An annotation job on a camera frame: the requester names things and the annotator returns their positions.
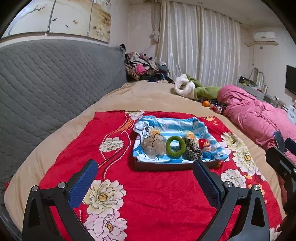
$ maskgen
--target ceiling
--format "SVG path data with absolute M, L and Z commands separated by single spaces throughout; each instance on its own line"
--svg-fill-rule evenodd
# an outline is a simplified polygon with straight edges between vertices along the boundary
M 128 0 L 130 4 L 141 4 L 146 0 Z M 261 0 L 171 0 L 193 4 L 229 16 L 241 23 L 244 29 L 283 27 L 284 25 Z

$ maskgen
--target window curtain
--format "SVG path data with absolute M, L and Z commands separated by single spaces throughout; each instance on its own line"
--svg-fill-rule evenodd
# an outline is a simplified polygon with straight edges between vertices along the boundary
M 160 29 L 160 12 L 161 10 L 161 1 L 152 1 L 152 10 L 151 10 L 151 24 L 152 31 L 157 31 L 159 34 Z
M 162 1 L 157 57 L 173 80 L 188 73 L 204 86 L 236 85 L 239 22 L 199 6 Z

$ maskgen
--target air conditioner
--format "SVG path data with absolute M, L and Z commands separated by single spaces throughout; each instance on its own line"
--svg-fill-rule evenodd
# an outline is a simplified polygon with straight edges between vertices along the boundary
M 260 44 L 260 45 L 278 45 L 276 41 L 276 34 L 274 32 L 258 32 L 253 33 L 255 42 L 246 44 L 248 47 Z
M 258 32 L 253 33 L 256 42 L 269 41 L 276 42 L 276 34 L 274 32 Z

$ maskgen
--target beige blanket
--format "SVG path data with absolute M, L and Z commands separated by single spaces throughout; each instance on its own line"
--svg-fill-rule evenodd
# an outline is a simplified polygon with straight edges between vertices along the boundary
M 47 137 L 28 156 L 13 176 L 4 201 L 5 206 L 16 226 L 22 230 L 25 207 L 32 186 L 38 185 L 47 170 L 67 145 L 83 131 L 86 124 L 93 119 L 95 111 L 110 110 L 147 110 L 191 113 L 198 117 L 214 115 L 218 117 L 233 133 L 247 145 L 260 172 L 269 182 L 271 189 L 280 204 L 281 191 L 275 171 L 265 161 L 265 151 L 255 145 L 240 129 L 226 117 L 216 114 L 201 103 L 178 96 L 172 84 L 137 82 L 125 84 L 100 101 L 86 109 L 75 119 L 67 122 L 62 128 Z

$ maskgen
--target black tv screen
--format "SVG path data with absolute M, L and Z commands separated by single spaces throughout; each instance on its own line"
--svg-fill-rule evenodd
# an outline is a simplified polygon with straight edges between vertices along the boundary
M 296 94 L 296 68 L 287 65 L 286 89 Z

